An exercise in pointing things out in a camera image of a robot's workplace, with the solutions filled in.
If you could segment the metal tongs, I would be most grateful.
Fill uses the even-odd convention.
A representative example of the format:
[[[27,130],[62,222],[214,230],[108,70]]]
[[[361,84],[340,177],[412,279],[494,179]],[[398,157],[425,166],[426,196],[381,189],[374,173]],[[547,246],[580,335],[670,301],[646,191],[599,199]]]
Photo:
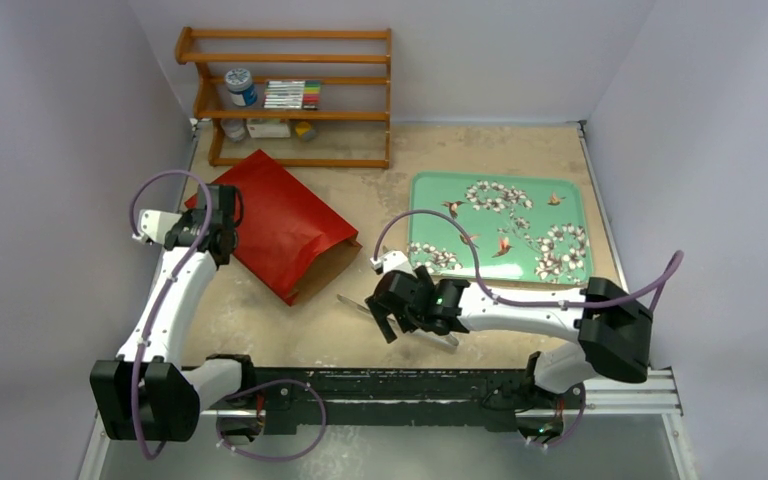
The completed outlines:
[[[370,318],[372,322],[375,322],[375,319],[373,318],[372,313],[370,312],[370,310],[367,308],[366,305],[356,302],[341,294],[337,294],[336,298],[340,303],[359,311],[364,316]],[[428,333],[422,330],[415,330],[412,332],[405,333],[405,336],[410,336],[416,339],[422,339],[426,343],[434,345],[436,348],[442,349],[448,352],[454,352],[460,345],[460,341],[452,334],[448,334],[446,336],[438,336],[436,334]]]

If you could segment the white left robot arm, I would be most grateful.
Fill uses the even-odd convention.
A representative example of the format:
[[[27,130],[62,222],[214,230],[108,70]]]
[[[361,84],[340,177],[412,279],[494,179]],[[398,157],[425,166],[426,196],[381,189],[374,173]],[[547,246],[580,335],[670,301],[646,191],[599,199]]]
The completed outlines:
[[[224,400],[244,409],[257,399],[249,356],[213,354],[192,370],[183,347],[196,309],[218,269],[238,244],[243,197],[210,184],[182,213],[143,209],[135,239],[162,248],[161,269],[137,325],[114,359],[97,361],[90,385],[106,434],[113,440],[185,442],[202,411]]]

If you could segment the red paper bag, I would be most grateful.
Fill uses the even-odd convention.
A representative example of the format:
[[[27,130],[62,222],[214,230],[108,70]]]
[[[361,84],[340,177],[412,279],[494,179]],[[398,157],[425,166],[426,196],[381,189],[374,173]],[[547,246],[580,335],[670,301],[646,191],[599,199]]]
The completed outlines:
[[[234,257],[289,306],[319,293],[362,248],[354,226],[261,150],[213,182],[242,193]]]

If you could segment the green floral tray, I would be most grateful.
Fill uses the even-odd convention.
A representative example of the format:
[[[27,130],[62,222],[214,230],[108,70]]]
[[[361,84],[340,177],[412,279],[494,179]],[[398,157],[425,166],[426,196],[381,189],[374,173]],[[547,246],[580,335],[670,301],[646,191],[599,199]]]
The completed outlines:
[[[408,258],[433,275],[575,286],[593,273],[570,181],[425,171],[412,181],[410,209]]]

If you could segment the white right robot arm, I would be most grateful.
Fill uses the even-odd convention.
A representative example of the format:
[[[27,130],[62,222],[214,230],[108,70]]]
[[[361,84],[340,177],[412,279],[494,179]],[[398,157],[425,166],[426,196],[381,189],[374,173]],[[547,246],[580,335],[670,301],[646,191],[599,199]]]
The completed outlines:
[[[465,279],[434,281],[424,268],[384,273],[365,300],[385,340],[398,331],[505,331],[542,335],[562,345],[537,353],[521,381],[524,399],[544,407],[597,376],[628,384],[648,378],[652,311],[614,282],[583,288],[485,292]]]

